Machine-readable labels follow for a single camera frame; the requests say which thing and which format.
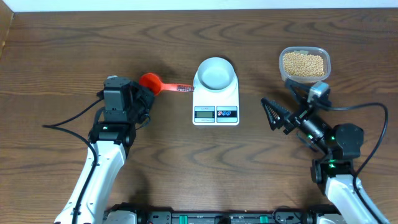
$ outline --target red scoop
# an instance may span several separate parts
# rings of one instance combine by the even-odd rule
[[[162,90],[192,92],[195,88],[186,84],[165,84],[160,77],[154,73],[147,73],[141,76],[139,84],[150,89],[157,96]]]

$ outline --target white kitchen scale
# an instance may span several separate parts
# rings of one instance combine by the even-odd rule
[[[239,124],[238,78],[227,60],[213,57],[202,62],[193,86],[194,125]]]

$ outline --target black cable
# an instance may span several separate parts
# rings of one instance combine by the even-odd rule
[[[77,134],[77,133],[74,133],[73,131],[69,131],[69,130],[67,130],[67,129],[65,129],[65,128],[59,128],[59,127],[57,127],[57,126],[60,126],[60,125],[62,125],[62,124],[66,124],[66,123],[68,123],[68,122],[70,122],[70,121],[73,121],[74,119],[80,117],[82,114],[86,113],[89,109],[91,109],[94,105],[96,105],[97,103],[99,103],[99,102],[100,102],[101,100],[103,100],[103,99],[104,99],[103,97],[100,97],[98,100],[96,100],[94,103],[92,103],[91,105],[89,105],[89,106],[88,106],[86,109],[84,109],[82,112],[78,113],[76,116],[74,116],[74,117],[72,117],[72,118],[67,119],[66,121],[62,121],[62,122],[59,122],[59,123],[57,123],[57,124],[43,125],[43,126],[42,126],[43,128],[50,128],[50,129],[54,129],[54,130],[58,130],[58,131],[63,131],[63,132],[65,132],[65,133],[71,134],[72,136],[74,136],[74,137],[76,137],[76,138],[82,140],[82,141],[88,146],[88,148],[90,149],[90,151],[91,151],[91,153],[93,154],[93,157],[94,157],[93,163],[92,163],[92,165],[91,165],[90,172],[89,172],[88,175],[87,175],[87,179],[86,179],[86,181],[85,181],[83,187],[81,188],[80,194],[79,194],[79,196],[78,196],[78,198],[77,198],[77,201],[76,201],[75,208],[73,208],[72,224],[75,224],[75,223],[77,222],[77,216],[78,216],[79,213],[80,213],[79,210],[80,210],[81,200],[83,199],[83,196],[84,196],[84,194],[85,194],[86,188],[87,188],[88,184],[90,183],[91,176],[93,175],[94,170],[95,170],[95,167],[96,167],[96,165],[97,165],[97,163],[98,163],[98,156],[97,156],[97,153],[96,153],[96,151],[94,150],[93,146],[92,146],[85,138],[83,138],[82,136],[80,136],[80,135]],[[101,112],[99,113],[99,112],[97,111],[97,113],[96,113],[96,118],[95,118],[95,120],[97,120],[97,122],[98,122],[98,119],[99,119],[100,116],[101,116],[101,113],[102,113],[103,109],[104,109],[104,108],[99,109],[98,111],[101,111]]]
[[[323,152],[322,150],[317,150],[317,149],[315,149],[314,147],[311,146],[310,143],[308,143],[306,140],[304,140],[304,138],[302,138],[302,137],[300,136],[300,131],[299,131],[299,130],[297,130],[297,132],[296,132],[296,137],[297,137],[303,144],[305,144],[308,148],[310,148],[313,152],[318,152],[318,151]]]
[[[384,110],[384,126],[383,129],[381,131],[379,140],[377,141],[374,149],[372,150],[372,152],[370,153],[370,155],[368,156],[368,158],[365,159],[365,161],[362,163],[362,165],[358,168],[358,170],[354,173],[354,179],[353,179],[353,187],[354,187],[354,191],[357,193],[359,199],[362,201],[362,203],[365,205],[365,207],[369,210],[369,212],[373,215],[373,217],[377,220],[378,223],[382,223],[380,218],[378,216],[376,216],[376,214],[374,213],[374,211],[371,209],[371,207],[366,203],[365,199],[363,199],[362,195],[360,194],[357,186],[356,186],[356,179],[358,178],[359,173],[363,170],[363,168],[365,167],[365,165],[369,162],[369,160],[372,158],[372,156],[374,155],[374,153],[377,151],[377,149],[379,148],[381,141],[383,140],[383,137],[386,133],[387,130],[387,125],[388,125],[388,109],[387,107],[382,104],[382,103],[365,103],[365,104],[361,104],[361,105],[355,105],[355,106],[347,106],[347,107],[339,107],[339,108],[334,108],[334,107],[329,107],[329,106],[323,106],[323,105],[319,105],[317,104],[321,109],[324,110],[333,110],[333,111],[346,111],[346,110],[355,110],[355,109],[360,109],[360,108],[364,108],[367,106],[380,106],[381,108],[383,108]]]
[[[299,216],[298,216],[298,215],[296,215],[296,213],[295,213],[295,212],[294,212],[293,214],[294,214],[294,216],[295,216],[296,218],[298,218],[300,221],[301,221],[301,218],[303,218],[303,214],[301,214],[300,218],[299,218]]]
[[[93,163],[92,163],[92,165],[91,165],[90,172],[88,173],[88,176],[87,176],[87,179],[86,179],[85,184],[84,184],[83,187],[81,188],[81,192],[80,192],[80,194],[79,194],[79,197],[77,198],[75,208],[73,208],[72,224],[75,224],[75,223],[77,222],[77,216],[78,216],[78,214],[79,214],[79,209],[80,209],[81,200],[82,200],[82,198],[83,198],[83,196],[84,196],[84,194],[85,194],[85,191],[86,191],[86,188],[87,188],[87,186],[88,186],[88,183],[90,183],[91,176],[93,175],[94,170],[95,170],[95,167],[96,167],[96,165],[97,165],[97,163],[98,163],[98,156],[97,156],[97,153],[96,153],[96,151],[94,150],[93,146],[92,146],[85,138],[81,137],[81,136],[80,136],[79,134],[77,134],[77,133],[74,133],[73,131],[69,131],[69,130],[67,130],[67,129],[65,129],[65,128],[59,128],[59,127],[55,127],[55,126],[51,126],[51,125],[43,125],[42,127],[43,127],[43,128],[50,128],[50,129],[54,129],[54,130],[58,130],[58,131],[63,131],[63,132],[65,132],[65,133],[68,133],[68,134],[73,135],[74,137],[76,137],[76,138],[82,140],[82,141],[90,148],[91,153],[93,153],[94,160],[93,160]]]
[[[141,126],[139,126],[138,128],[136,128],[136,131],[137,131],[138,129],[141,129],[141,128],[147,126],[147,125],[150,123],[150,116],[149,116],[149,114],[144,114],[144,115],[148,118],[148,120],[147,120],[144,124],[142,124]]]
[[[146,111],[146,112],[149,112],[147,103],[145,103],[145,101],[144,101],[141,97],[138,98],[138,100],[141,101],[141,103],[144,105],[145,111]]]
[[[99,103],[101,100],[103,100],[103,98],[100,98],[100,99],[96,100],[94,103],[89,105],[86,109],[84,109],[82,112],[78,113],[76,116],[74,116],[72,118],[67,119],[66,121],[62,121],[62,122],[59,122],[57,124],[51,124],[51,125],[48,125],[48,126],[57,127],[57,126],[60,126],[61,124],[66,124],[69,121],[73,121],[74,119],[80,117],[82,114],[86,113],[88,110],[90,110],[93,106],[95,106],[95,104]]]
[[[277,208],[272,212],[271,218],[274,219],[274,221],[275,221],[276,224],[283,224],[283,223],[277,221],[277,220],[276,220],[276,217],[275,217],[275,212],[278,211],[278,210],[280,210],[281,208],[290,208],[290,207],[289,207],[289,206],[286,206],[286,205],[282,205],[282,206],[277,207]],[[301,217],[299,218],[299,217],[296,215],[295,212],[293,212],[293,214],[294,214],[294,216],[296,216],[296,218],[298,218],[298,219],[300,220],[299,222],[293,223],[293,224],[301,224],[301,223],[302,223]]]

